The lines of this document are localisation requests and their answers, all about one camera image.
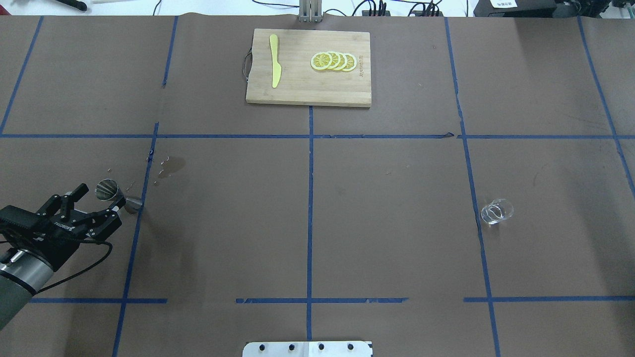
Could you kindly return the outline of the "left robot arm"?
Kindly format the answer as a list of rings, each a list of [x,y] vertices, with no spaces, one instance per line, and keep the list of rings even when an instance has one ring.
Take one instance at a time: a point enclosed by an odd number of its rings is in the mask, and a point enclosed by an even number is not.
[[[5,327],[37,294],[56,287],[50,278],[82,245],[106,246],[120,228],[120,211],[129,200],[116,188],[95,194],[108,205],[82,212],[75,204],[88,193],[85,183],[65,194],[52,195],[36,212],[8,205],[1,209],[1,235],[8,249],[1,255],[1,325]]]

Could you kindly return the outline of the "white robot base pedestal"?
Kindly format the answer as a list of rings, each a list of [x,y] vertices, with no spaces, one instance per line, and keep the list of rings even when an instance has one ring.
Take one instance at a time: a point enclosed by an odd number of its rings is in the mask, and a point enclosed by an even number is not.
[[[367,341],[253,342],[243,348],[243,357],[373,357]]]

